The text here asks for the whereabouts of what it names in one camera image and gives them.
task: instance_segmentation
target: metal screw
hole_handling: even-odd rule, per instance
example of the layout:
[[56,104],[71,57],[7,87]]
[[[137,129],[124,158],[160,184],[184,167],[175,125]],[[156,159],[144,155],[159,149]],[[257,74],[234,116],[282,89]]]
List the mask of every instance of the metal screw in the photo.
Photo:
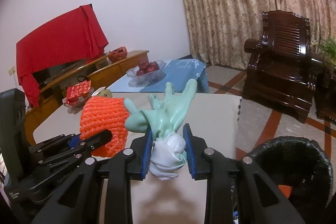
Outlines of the metal screw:
[[252,159],[250,157],[244,157],[243,158],[243,162],[245,162],[246,164],[251,164],[252,163]]
[[95,161],[96,161],[96,160],[95,160],[94,158],[90,157],[90,158],[87,158],[87,159],[85,160],[85,163],[86,163],[87,165],[91,165],[91,164],[94,164]]
[[215,153],[215,150],[208,147],[208,148],[204,149],[204,153],[206,153],[207,155],[212,155],[213,153]]
[[126,148],[124,151],[123,151],[124,155],[132,155],[133,154],[133,149],[132,148]]

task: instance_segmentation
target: dark wooden armchair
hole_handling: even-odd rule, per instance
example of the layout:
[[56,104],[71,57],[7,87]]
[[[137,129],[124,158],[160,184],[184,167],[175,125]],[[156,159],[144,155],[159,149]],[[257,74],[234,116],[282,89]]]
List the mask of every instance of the dark wooden armchair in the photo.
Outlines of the dark wooden armchair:
[[262,40],[247,39],[251,53],[243,97],[255,95],[292,107],[305,123],[322,61],[310,51],[308,18],[280,10],[263,12]]

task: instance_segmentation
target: chair seat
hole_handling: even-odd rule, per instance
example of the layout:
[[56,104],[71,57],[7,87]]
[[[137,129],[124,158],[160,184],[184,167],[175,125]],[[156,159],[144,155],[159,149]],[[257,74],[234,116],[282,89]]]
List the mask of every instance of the chair seat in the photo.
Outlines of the chair seat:
[[306,85],[306,77],[303,76],[302,70],[296,66],[273,60],[266,67],[262,68],[261,71],[270,76]]

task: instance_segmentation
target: brown fruit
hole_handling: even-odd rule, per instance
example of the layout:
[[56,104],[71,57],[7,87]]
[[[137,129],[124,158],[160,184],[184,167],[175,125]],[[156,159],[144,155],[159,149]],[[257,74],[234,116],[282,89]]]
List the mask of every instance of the brown fruit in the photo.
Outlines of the brown fruit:
[[146,73],[158,70],[155,66],[149,66],[146,70]]
[[155,68],[155,70],[157,70],[157,69],[160,69],[160,67],[159,67],[159,65],[154,61],[154,62],[151,62],[151,63],[149,63],[149,67],[154,67]]
[[149,67],[149,63],[146,60],[141,60],[138,64],[139,69],[145,71]]
[[137,72],[136,72],[136,75],[137,76],[141,76],[141,75],[144,75],[145,74],[145,72],[143,71],[143,70],[138,70]]

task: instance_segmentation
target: red cloth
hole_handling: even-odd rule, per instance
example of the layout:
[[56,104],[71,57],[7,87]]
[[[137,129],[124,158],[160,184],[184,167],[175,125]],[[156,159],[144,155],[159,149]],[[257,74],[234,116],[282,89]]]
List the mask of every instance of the red cloth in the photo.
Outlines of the red cloth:
[[39,105],[39,84],[32,73],[82,59],[98,58],[108,41],[89,5],[80,6],[38,27],[16,44],[19,85],[29,103]]

